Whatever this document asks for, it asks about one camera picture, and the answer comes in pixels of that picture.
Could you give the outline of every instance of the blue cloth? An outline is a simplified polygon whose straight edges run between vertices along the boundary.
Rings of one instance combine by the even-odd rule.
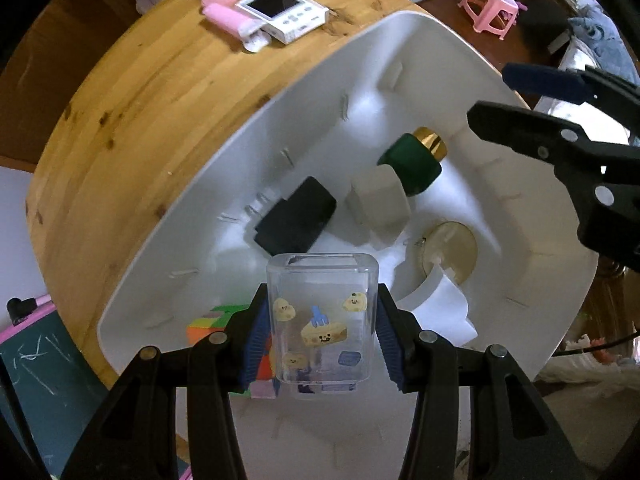
[[[612,19],[600,9],[588,6],[581,18],[569,18],[575,37],[595,54],[601,69],[630,83],[640,85],[640,77]]]

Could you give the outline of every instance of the round wooden table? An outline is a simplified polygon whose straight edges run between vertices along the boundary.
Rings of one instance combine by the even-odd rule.
[[[249,54],[200,0],[163,0],[105,54],[67,105],[25,204],[31,242],[71,337],[107,386],[96,325],[142,244],[253,113],[408,0],[317,0],[324,27]]]

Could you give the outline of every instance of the black cable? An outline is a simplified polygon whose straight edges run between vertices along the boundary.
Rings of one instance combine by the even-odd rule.
[[[621,345],[622,343],[626,343],[627,341],[631,341],[636,337],[640,336],[640,330],[636,330],[632,334],[625,335],[620,339],[612,341],[611,343],[604,343],[602,345],[597,346],[587,346],[587,348],[577,348],[575,350],[560,350],[553,353],[551,357],[559,357],[565,355],[578,355],[578,354],[587,354],[589,352],[597,352],[598,350],[606,350],[608,348],[612,348],[613,346]]]

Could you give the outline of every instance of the green bottle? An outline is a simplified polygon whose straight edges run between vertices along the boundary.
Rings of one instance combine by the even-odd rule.
[[[413,134],[403,134],[378,160],[396,172],[407,196],[415,196],[427,189],[442,172],[440,161],[447,155],[447,147],[433,130],[424,126]]]

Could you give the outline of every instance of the device screen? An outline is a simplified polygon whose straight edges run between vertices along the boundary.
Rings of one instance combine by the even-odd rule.
[[[275,18],[281,12],[299,4],[297,0],[254,0],[246,4],[247,7],[263,13],[268,18]]]

